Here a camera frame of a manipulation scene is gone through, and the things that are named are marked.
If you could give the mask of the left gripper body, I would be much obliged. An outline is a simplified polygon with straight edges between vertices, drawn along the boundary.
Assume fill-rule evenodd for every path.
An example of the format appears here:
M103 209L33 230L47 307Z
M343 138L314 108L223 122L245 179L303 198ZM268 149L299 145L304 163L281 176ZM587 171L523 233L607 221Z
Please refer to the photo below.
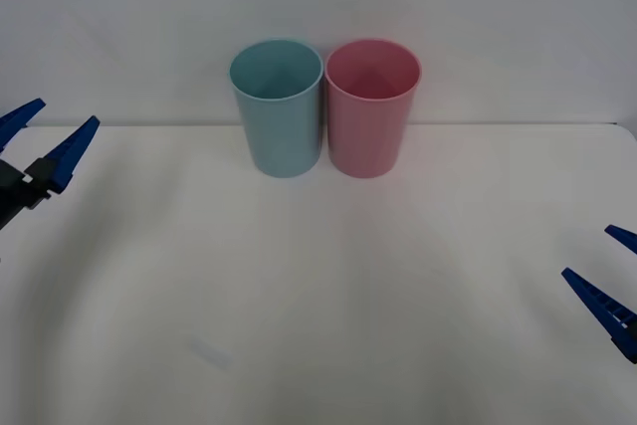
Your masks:
M1 229L23 209L34 209L41 201L50 197L49 186L45 181L28 181L25 173L6 161L1 161Z

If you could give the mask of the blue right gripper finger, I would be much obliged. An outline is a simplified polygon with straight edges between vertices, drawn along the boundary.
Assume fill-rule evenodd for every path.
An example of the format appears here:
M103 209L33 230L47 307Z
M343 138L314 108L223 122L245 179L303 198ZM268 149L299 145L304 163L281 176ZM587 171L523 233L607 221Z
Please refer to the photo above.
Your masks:
M615 225L608 225L604 229L604 232L618 241L624 247L637 247L637 235L631 231L625 230Z
M636 363L636 314L606 295L569 268L561 275L609 334L613 344Z

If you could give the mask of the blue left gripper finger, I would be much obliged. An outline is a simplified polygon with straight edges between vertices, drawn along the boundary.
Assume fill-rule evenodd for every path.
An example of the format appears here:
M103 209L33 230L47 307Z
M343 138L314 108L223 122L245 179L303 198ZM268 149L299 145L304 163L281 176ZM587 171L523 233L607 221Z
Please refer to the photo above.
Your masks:
M0 117L0 151L3 151L12 138L44 107L42 99L32 100Z
M91 116L64 141L29 165L25 173L33 182L56 194L68 187L74 171L94 139L101 122Z

